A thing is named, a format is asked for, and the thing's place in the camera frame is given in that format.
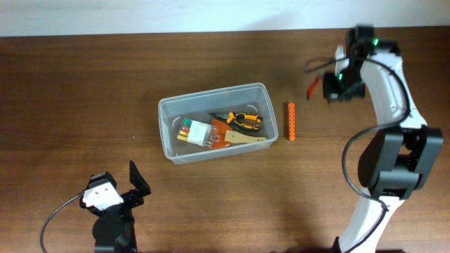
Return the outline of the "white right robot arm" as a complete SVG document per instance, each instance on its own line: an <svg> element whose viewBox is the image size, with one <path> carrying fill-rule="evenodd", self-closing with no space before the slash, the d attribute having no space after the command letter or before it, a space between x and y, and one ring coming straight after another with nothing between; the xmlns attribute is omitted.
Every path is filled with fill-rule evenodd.
<svg viewBox="0 0 450 253"><path fill-rule="evenodd" d="M350 29L346 44L331 61L334 72L323 76L323 97L328 102L371 96L376 126L351 137L342 152L346 179L347 153L356 139L372 133L358 161L359 184L350 187L359 202L332 252L375 252L394 212L421 189L442 149L440 129L430 128L420 115L403 73L401 51L395 41L375 36L370 25Z"/></svg>

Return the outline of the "clear screwdriver bit case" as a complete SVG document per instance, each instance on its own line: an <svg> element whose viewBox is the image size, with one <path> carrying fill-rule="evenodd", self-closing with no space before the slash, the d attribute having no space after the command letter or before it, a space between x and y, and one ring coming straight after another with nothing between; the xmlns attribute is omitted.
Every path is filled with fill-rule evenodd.
<svg viewBox="0 0 450 253"><path fill-rule="evenodd" d="M176 136L179 140L212 149L220 141L219 130L216 126L184 118Z"/></svg>

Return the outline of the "clear plastic container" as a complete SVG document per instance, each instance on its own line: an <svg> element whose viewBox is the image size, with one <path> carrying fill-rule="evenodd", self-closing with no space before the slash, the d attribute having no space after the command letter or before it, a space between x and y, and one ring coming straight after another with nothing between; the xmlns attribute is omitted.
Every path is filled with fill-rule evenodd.
<svg viewBox="0 0 450 253"><path fill-rule="evenodd" d="M175 164L269 148L278 138L261 83L164 98L158 115L164 154Z"/></svg>

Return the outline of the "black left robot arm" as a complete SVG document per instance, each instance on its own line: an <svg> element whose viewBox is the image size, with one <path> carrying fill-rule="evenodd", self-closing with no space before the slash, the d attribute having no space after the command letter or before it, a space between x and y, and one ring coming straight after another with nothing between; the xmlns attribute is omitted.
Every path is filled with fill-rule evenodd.
<svg viewBox="0 0 450 253"><path fill-rule="evenodd" d="M91 176L80 197L80 207L98 217L92 228L95 252L138 251L132 209L144 204L143 198L151 194L151 189L132 161L129 182L134 188L120 194L116 180L106 171Z"/></svg>

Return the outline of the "orange scraper wooden handle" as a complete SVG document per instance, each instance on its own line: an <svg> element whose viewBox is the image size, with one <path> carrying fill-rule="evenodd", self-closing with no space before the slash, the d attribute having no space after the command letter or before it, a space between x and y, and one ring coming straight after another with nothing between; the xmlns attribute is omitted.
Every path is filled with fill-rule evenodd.
<svg viewBox="0 0 450 253"><path fill-rule="evenodd" d="M238 131L234 131L229 125L219 121L218 119L212 119L210 124L217 128L217 137L215 139L215 142L212 144L212 150L227 148L231 144L256 143L260 141L266 141L265 137L248 136L245 134L241 134Z"/></svg>

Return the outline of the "orange black long-nose pliers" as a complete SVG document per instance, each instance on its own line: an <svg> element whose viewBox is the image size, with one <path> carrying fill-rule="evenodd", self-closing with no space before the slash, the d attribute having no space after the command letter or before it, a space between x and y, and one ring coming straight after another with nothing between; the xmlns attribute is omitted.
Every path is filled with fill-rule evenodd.
<svg viewBox="0 0 450 253"><path fill-rule="evenodd" d="M230 126L235 126L246 131L259 131L259 123L263 121L261 115L244 112L211 112L210 115L213 118L226 122Z"/></svg>

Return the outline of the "small red cutting pliers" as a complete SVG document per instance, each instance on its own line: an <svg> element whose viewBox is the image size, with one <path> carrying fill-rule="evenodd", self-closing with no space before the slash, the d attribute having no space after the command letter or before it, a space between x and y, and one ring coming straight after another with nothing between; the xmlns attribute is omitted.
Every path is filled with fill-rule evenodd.
<svg viewBox="0 0 450 253"><path fill-rule="evenodd" d="M314 92L314 89L316 88L316 86L318 85L318 83L322 80L323 78L323 70L320 69L314 79L314 81L309 85L308 89L307 89L307 100L310 101L312 94Z"/></svg>

